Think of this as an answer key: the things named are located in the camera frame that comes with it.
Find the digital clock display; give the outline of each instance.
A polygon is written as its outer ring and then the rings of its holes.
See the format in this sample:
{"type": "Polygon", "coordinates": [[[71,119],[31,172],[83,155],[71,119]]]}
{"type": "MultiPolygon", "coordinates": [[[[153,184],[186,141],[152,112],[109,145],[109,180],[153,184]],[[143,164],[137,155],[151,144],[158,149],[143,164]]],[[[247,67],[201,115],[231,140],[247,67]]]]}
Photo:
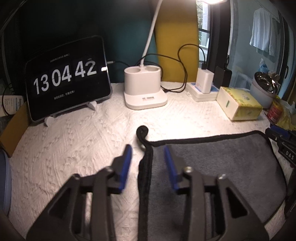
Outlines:
{"type": "Polygon", "coordinates": [[[25,81],[33,121],[110,97],[102,38],[81,39],[35,57],[26,64],[25,81]]]}

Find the hanging shirt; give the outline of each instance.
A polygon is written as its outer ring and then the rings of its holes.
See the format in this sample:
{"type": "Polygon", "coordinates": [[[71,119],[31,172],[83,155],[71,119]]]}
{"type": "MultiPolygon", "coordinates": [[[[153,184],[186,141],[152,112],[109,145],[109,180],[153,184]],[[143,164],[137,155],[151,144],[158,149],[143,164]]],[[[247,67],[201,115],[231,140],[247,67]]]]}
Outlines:
{"type": "Polygon", "coordinates": [[[253,31],[250,45],[271,56],[276,55],[276,33],[271,14],[263,8],[254,12],[253,31]]]}

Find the clock digit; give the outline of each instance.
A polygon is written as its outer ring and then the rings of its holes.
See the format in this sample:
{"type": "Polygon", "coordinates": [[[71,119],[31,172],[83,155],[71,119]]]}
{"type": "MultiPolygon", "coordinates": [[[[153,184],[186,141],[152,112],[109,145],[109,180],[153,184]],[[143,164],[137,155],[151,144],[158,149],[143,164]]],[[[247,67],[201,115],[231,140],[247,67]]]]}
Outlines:
{"type": "Polygon", "coordinates": [[[52,83],[53,83],[53,85],[56,86],[56,87],[59,86],[59,84],[61,83],[61,72],[60,72],[58,69],[55,69],[55,70],[52,72],[52,83]],[[55,79],[54,79],[55,74],[58,75],[58,81],[57,81],[57,82],[55,82],[55,79]]]}
{"type": "Polygon", "coordinates": [[[72,75],[70,75],[69,65],[66,65],[62,75],[62,80],[68,80],[68,82],[70,82],[71,78],[72,78],[72,75]]]}
{"type": "Polygon", "coordinates": [[[34,85],[36,85],[37,95],[39,95],[39,86],[38,86],[38,78],[35,79],[34,85]]]}
{"type": "Polygon", "coordinates": [[[83,62],[79,61],[75,71],[75,76],[81,75],[81,77],[84,77],[84,74],[85,74],[85,70],[83,69],[83,62]]]}
{"type": "Polygon", "coordinates": [[[47,91],[48,90],[49,83],[47,82],[47,80],[48,80],[47,74],[42,75],[41,81],[43,81],[43,84],[46,85],[45,88],[44,87],[41,87],[42,91],[47,91]]]}
{"type": "Polygon", "coordinates": [[[88,72],[87,72],[87,76],[90,76],[90,75],[93,75],[93,74],[96,74],[96,70],[95,71],[92,71],[92,69],[94,68],[94,66],[96,65],[96,62],[91,60],[91,61],[88,61],[85,66],[88,66],[89,64],[91,64],[91,67],[89,68],[88,72]]]}

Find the textured white fabric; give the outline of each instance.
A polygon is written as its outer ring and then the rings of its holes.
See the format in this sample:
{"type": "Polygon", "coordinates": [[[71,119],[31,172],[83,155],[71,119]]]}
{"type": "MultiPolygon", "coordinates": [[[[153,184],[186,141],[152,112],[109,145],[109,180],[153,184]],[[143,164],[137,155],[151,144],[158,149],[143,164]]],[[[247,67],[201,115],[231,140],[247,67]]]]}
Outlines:
{"type": "Polygon", "coordinates": [[[275,56],[276,35],[271,14],[264,8],[254,12],[253,31],[250,45],[275,56]]]}
{"type": "MultiPolygon", "coordinates": [[[[180,83],[163,83],[175,88],[180,83]]],[[[217,102],[196,103],[186,93],[167,93],[166,106],[134,111],[124,104],[123,84],[112,84],[111,99],[97,105],[96,111],[82,108],[58,116],[50,127],[30,126],[12,158],[12,202],[9,219],[26,236],[35,219],[73,174],[96,173],[121,155],[126,144],[133,147],[133,159],[126,189],[113,196],[116,235],[119,241],[136,240],[139,195],[138,164],[143,149],[136,137],[141,125],[149,128],[148,140],[208,137],[265,131],[269,126],[261,113],[257,121],[230,122],[217,102]]],[[[291,168],[278,155],[286,178],[291,168]]],[[[273,236],[284,221],[283,207],[266,226],[273,236]]]]}

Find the black cloth trim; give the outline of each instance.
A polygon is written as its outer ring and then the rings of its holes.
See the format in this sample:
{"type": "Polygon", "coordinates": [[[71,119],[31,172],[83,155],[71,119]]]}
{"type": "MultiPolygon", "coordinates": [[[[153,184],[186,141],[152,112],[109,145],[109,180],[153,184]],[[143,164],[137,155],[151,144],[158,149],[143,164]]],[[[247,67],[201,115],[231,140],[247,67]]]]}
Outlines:
{"type": "MultiPolygon", "coordinates": [[[[138,174],[138,190],[139,190],[139,221],[138,221],[138,241],[147,241],[148,240],[148,200],[149,200],[149,191],[150,191],[150,182],[151,182],[151,174],[152,174],[152,160],[153,160],[153,148],[159,147],[167,144],[197,144],[197,143],[206,143],[206,142],[217,142],[226,139],[236,139],[241,137],[246,137],[249,135],[259,134],[265,138],[269,147],[272,150],[272,153],[280,165],[276,155],[274,154],[271,142],[269,138],[261,131],[251,131],[242,134],[232,134],[232,135],[218,135],[212,137],[202,137],[202,138],[192,138],[192,139],[174,139],[174,140],[162,140],[156,142],[149,142],[146,140],[146,136],[148,135],[148,128],[146,126],[140,126],[137,129],[137,137],[140,142],[145,146],[145,154],[142,160],[139,163],[139,174],[138,174]]],[[[285,180],[286,191],[287,191],[287,182],[285,178],[285,174],[283,169],[281,168],[282,175],[285,180]]],[[[276,209],[276,211],[271,215],[271,217],[265,222],[269,222],[269,220],[275,215],[280,206],[276,209]]]]}

